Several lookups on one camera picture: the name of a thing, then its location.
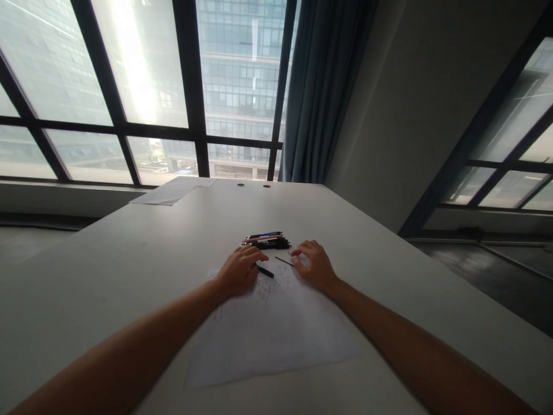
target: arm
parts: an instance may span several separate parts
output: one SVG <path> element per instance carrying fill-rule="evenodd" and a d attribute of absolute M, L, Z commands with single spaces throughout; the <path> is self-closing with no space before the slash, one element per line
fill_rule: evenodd
<path fill-rule="evenodd" d="M 10 414 L 128 413 L 212 310 L 255 284 L 258 260 L 268 258 L 238 248 L 213 280 L 97 345 Z"/>
<path fill-rule="evenodd" d="M 296 257 L 301 253 L 307 267 Z M 535 414 L 448 345 L 340 280 L 316 241 L 303 242 L 291 255 L 299 274 L 355 320 L 432 413 Z"/>

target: white table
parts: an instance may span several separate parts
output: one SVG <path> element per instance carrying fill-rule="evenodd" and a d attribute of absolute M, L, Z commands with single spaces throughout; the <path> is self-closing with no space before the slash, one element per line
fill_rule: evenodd
<path fill-rule="evenodd" d="M 321 185 L 236 183 L 220 179 L 171 207 L 129 204 L 2 272 L 0 413 L 265 231 L 292 244 L 316 239 L 343 279 L 553 411 L 552 339 Z M 426 413 L 348 324 L 360 360 L 184 390 L 193 337 L 137 413 Z"/>

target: document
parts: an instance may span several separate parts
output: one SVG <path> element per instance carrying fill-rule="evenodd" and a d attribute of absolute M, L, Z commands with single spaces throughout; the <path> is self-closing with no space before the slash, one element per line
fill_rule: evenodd
<path fill-rule="evenodd" d="M 191 353 L 186 387 L 357 357 L 357 344 L 337 305 L 291 266 L 273 259 L 260 265 L 275 278 L 259 273 L 251 292 L 229 299 L 207 318 Z"/>
<path fill-rule="evenodd" d="M 177 177 L 129 203 L 173 206 L 196 187 L 211 187 L 217 179 Z"/>

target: white paper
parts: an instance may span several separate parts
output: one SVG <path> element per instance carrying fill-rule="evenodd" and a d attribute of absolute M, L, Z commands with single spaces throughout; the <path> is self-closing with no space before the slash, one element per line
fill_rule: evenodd
<path fill-rule="evenodd" d="M 278 260 L 260 263 L 252 292 L 219 306 L 198 332 L 186 387 L 247 379 L 352 359 L 343 312 Z"/>
<path fill-rule="evenodd" d="M 129 203 L 173 206 L 196 187 L 211 187 L 217 179 L 177 177 Z"/>

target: glass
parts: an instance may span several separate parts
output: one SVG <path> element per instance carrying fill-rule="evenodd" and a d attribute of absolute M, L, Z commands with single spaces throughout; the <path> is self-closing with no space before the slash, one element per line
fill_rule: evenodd
<path fill-rule="evenodd" d="M 456 182 L 449 189 L 443 203 L 466 205 L 494 171 L 495 169 L 487 167 L 464 167 L 457 176 Z"/>
<path fill-rule="evenodd" d="M 2 85 L 0 85 L 0 115 L 19 116 Z"/>
<path fill-rule="evenodd" d="M 553 38 L 538 46 L 471 158 L 504 161 L 553 104 Z"/>
<path fill-rule="evenodd" d="M 128 143 L 142 184 L 161 186 L 178 176 L 198 176 L 192 141 L 128 137 Z"/>
<path fill-rule="evenodd" d="M 117 136 L 46 130 L 73 180 L 132 184 Z"/>
<path fill-rule="evenodd" d="M 70 0 L 4 0 L 0 16 L 0 48 L 38 118 L 113 125 Z"/>
<path fill-rule="evenodd" d="M 292 44 L 290 49 L 290 60 L 288 61 L 288 75 L 286 76 L 286 87 L 284 90 L 284 106 L 282 107 L 281 129 L 278 133 L 278 141 L 284 142 L 286 135 L 286 111 L 288 109 L 288 90 L 290 89 L 290 74 L 292 73 L 292 59 L 294 58 L 294 49 L 296 47 L 296 35 L 298 32 L 298 20 L 300 19 L 301 0 L 296 4 L 296 14 L 294 15 L 294 30 L 292 31 Z"/>
<path fill-rule="evenodd" d="M 553 126 L 544 131 L 520 160 L 553 163 Z"/>
<path fill-rule="evenodd" d="M 546 176 L 540 173 L 509 171 L 479 206 L 516 208 L 522 199 L 539 186 Z"/>
<path fill-rule="evenodd" d="M 196 10 L 207 133 L 271 141 L 286 0 Z"/>
<path fill-rule="evenodd" d="M 93 0 L 127 121 L 188 128 L 171 0 Z"/>
<path fill-rule="evenodd" d="M 276 163 L 275 163 L 275 177 L 273 178 L 273 181 L 275 181 L 275 182 L 278 181 L 278 172 L 281 169 L 281 155 L 282 155 L 282 150 L 277 150 L 276 151 Z"/>
<path fill-rule="evenodd" d="M 553 210 L 553 182 L 541 189 L 523 209 Z"/>
<path fill-rule="evenodd" d="M 0 176 L 56 179 L 29 130 L 12 126 L 0 126 Z"/>
<path fill-rule="evenodd" d="M 269 149 L 208 144 L 207 152 L 213 178 L 267 180 Z"/>

